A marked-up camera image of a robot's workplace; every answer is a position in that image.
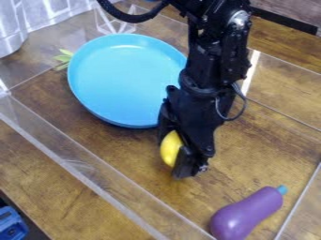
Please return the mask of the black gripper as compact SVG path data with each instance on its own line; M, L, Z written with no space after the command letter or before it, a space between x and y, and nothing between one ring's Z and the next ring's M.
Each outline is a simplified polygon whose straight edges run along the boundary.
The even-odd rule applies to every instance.
M168 87L158 115L158 142L176 130L184 142L174 161L172 176L193 177L209 168L214 156L214 131L229 121L236 97L233 85L214 78L205 83L186 70L180 73L180 86Z

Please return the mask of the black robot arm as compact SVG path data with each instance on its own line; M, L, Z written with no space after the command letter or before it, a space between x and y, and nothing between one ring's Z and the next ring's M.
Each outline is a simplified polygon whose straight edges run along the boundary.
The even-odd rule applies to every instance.
M168 87L158 115L158 140L178 137L172 176L196 176L209 168L214 131L230 121L232 104L244 98L238 81L252 67L248 40L251 0L174 0L189 18L189 58L178 84Z

